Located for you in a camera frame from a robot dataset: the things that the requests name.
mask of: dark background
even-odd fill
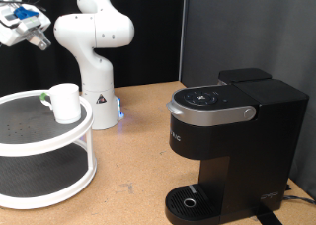
[[[128,46],[96,49],[114,66],[115,87],[178,80],[183,0],[111,0],[135,26]],[[27,41],[0,48],[0,96],[48,89],[59,83],[81,87],[78,64],[55,40],[52,28],[65,14],[81,13],[76,0],[42,0],[51,25],[45,32],[51,47],[41,51]]]
[[[316,198],[315,0],[189,0],[182,81],[260,68],[310,96],[290,177]]]

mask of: table surface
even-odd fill
[[[0,225],[137,224],[168,225],[165,198],[180,186],[198,182],[199,161],[169,146],[170,113],[166,104],[184,88],[180,82],[116,89],[125,118],[111,129],[93,131],[98,169],[91,183],[59,204],[33,210],[0,209]],[[294,182],[286,195],[309,197]],[[284,201],[277,218],[285,225],[315,225],[316,206]],[[260,225],[246,218],[231,225]]]

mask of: mug handle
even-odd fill
[[[43,92],[41,93],[41,95],[39,95],[39,98],[42,104],[44,104],[45,106],[48,106],[52,110],[52,104],[45,99],[47,95],[49,95],[49,93]]]

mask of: blue led light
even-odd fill
[[[124,113],[122,113],[120,111],[120,98],[118,98],[118,116],[119,116],[119,118],[123,118],[124,117]]]

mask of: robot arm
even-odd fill
[[[113,66],[108,59],[96,54],[94,48],[130,44],[134,26],[110,0],[77,0],[77,4],[86,14],[59,17],[54,35],[79,64],[83,97],[93,110],[92,128],[105,129],[119,121],[119,100],[114,94]]]
[[[43,32],[50,25],[49,18],[33,5],[20,5],[21,1],[0,0],[0,42],[12,46],[27,40],[41,50],[47,49],[50,41]]]

